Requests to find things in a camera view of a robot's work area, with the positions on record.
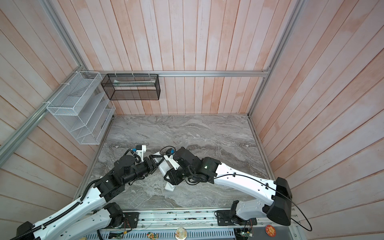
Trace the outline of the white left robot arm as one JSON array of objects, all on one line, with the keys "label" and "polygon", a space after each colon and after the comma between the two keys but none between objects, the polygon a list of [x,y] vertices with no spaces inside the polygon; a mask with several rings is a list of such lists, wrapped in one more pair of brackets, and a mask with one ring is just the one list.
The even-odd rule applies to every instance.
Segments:
[{"label": "white left robot arm", "polygon": [[145,157],[139,163],[135,156],[124,155],[104,177],[92,181],[82,196],[55,214],[34,224],[25,222],[17,229],[16,240],[78,240],[105,227],[117,228],[125,216],[111,200],[125,186],[151,175],[163,158]]}]

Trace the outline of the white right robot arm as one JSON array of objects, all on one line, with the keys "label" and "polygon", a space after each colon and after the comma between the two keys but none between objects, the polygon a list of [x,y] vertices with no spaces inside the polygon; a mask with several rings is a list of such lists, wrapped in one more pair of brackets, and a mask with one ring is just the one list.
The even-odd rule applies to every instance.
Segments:
[{"label": "white right robot arm", "polygon": [[160,169],[167,181],[166,189],[186,182],[190,186],[210,183],[232,188],[251,197],[251,201],[233,201],[230,210],[217,211],[220,226],[245,225],[260,214],[279,225],[290,226],[292,193],[283,178],[266,180],[238,171],[219,160],[205,157],[199,159],[184,147],[176,150],[167,146],[160,150],[164,160]]}]

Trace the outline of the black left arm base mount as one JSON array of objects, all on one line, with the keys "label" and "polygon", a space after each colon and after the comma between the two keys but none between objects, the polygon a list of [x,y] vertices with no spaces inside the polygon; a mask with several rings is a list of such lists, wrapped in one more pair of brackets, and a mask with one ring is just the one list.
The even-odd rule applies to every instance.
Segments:
[{"label": "black left arm base mount", "polygon": [[136,229],[139,221],[139,212],[124,212],[123,229]]}]

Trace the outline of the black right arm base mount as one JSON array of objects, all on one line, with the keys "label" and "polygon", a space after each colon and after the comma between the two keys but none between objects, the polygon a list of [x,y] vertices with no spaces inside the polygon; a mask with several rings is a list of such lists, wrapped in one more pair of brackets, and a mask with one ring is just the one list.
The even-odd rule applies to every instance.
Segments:
[{"label": "black right arm base mount", "polygon": [[245,221],[230,210],[215,211],[215,217],[217,218],[219,226],[253,226],[258,224],[256,218]]}]

